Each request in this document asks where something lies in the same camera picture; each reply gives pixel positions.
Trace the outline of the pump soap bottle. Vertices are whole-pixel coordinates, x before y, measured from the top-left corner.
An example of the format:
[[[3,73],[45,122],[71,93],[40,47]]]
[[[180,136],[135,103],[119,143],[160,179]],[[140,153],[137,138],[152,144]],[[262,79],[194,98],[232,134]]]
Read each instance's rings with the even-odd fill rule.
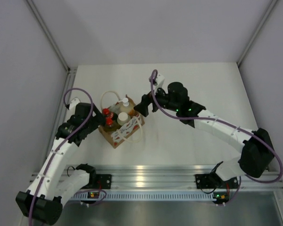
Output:
[[[119,103],[121,113],[127,113],[130,117],[135,116],[134,104],[129,101],[128,97],[124,97]]]

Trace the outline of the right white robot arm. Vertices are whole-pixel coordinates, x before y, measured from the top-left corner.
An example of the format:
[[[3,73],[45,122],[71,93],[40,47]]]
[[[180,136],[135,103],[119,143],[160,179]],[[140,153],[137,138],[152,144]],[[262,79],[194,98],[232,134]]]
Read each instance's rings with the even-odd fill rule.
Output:
[[[221,187],[227,180],[242,175],[252,178],[261,177],[275,157],[269,150],[272,143],[266,130],[262,128],[249,130],[231,126],[228,122],[217,118],[204,106],[190,100],[188,90],[180,82],[170,83],[167,91],[158,88],[154,94],[144,94],[141,102],[134,109],[146,117],[149,114],[149,105],[152,105],[153,112],[160,107],[174,111],[183,124],[219,138],[241,154],[230,161],[219,162],[212,169],[208,178],[216,187]]]

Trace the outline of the jute watermelon canvas bag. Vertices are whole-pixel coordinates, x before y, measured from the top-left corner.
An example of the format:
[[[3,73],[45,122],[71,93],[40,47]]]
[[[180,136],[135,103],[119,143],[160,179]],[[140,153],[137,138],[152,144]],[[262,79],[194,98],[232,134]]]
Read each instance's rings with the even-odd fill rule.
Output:
[[[108,93],[115,94],[117,101],[104,108],[103,99]],[[99,132],[113,148],[119,147],[124,142],[138,143],[142,140],[144,119],[134,107],[135,103],[129,96],[121,98],[117,92],[111,90],[102,94],[100,109],[106,121],[99,127]]]

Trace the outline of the white-lid frosted jar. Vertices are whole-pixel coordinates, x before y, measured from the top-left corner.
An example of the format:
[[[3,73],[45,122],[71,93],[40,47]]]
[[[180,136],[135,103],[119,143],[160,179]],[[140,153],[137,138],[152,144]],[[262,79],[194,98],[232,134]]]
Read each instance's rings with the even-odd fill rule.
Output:
[[[125,125],[126,123],[128,123],[130,121],[130,116],[126,113],[126,112],[121,112],[119,115],[118,115],[118,118],[117,118],[117,123],[120,125],[120,126],[123,126]]]

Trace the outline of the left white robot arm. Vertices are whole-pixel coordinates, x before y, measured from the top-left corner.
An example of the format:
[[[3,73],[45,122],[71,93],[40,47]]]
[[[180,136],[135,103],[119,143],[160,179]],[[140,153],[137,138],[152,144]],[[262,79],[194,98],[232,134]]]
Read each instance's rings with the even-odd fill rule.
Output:
[[[29,222],[37,220],[48,225],[55,224],[65,204],[80,189],[97,184],[96,169],[87,163],[78,165],[62,183],[59,179],[81,142],[105,122],[94,104],[78,103],[75,113],[59,126],[51,152],[40,172],[27,190],[16,196],[16,203]]]

